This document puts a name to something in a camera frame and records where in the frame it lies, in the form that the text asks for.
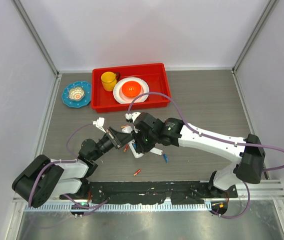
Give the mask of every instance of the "scalloped blue plate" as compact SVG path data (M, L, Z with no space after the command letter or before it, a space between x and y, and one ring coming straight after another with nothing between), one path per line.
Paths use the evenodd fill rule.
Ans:
M70 92L70 89L81 87L85 91L85 96L80 101L74 101L70 100L68 98L68 94ZM74 83L69 84L62 93L62 100L63 103L66 104L66 106L70 108L81 108L83 106L86 106L91 102L92 98L92 85L86 81L76 81Z

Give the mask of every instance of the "mug handle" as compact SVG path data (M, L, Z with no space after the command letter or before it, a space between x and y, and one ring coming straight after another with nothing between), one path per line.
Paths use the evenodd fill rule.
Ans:
M116 73L115 73L115 76L116 76L116 80L118 80L118 79L120 79L121 74L120 74L119 72L116 72Z

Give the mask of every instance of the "plate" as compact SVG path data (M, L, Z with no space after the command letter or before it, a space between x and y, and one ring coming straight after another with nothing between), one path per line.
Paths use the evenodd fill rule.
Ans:
M81 87L85 91L85 96L80 101L70 100L68 94L70 89ZM62 93L63 103L70 108L81 108L90 103L92 98L92 85L87 81L76 81L69 84Z
M120 80L114 87L113 89L113 96L115 98L115 100L120 103L120 104L130 104L135 97L127 97L123 94L121 88L123 86L124 83L127 83L129 81L135 81L135 82L138 82L140 85L141 85L141 92L139 93L140 94L143 94L143 93L148 93L150 92L150 89L148 87L148 84L138 78L138 77L127 77L127 78L124 78L122 80ZM137 99L135 101L135 103L141 103L141 102L144 102L146 99L148 98L148 95L144 95L142 97L140 97L139 99Z

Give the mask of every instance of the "wall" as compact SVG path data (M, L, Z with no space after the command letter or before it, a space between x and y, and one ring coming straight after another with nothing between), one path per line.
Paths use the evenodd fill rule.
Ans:
M233 67L268 0L22 0L56 67Z
M0 0L0 240L13 180L35 154L54 77L13 4Z
M279 1L238 71L244 99L263 143L284 148L284 0ZM284 155L267 151L268 166ZM272 172L284 187L284 169Z

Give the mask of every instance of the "white plate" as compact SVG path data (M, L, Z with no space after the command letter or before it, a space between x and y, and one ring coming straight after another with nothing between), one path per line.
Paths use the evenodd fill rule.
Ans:
M113 89L113 96L114 96L115 100L120 104L130 104L135 98L135 97L127 97L122 92L123 84L127 83L129 81L134 81L134 82L137 82L141 85L141 92L139 93L139 95L143 94L143 93L150 92L150 89L149 89L147 83L144 80L141 80L138 77L124 78L124 79L118 81L118 83L115 85L115 87ZM148 98L148 95L144 95L144 96L140 97L139 99L137 99L135 101L135 103L144 102L147 98Z

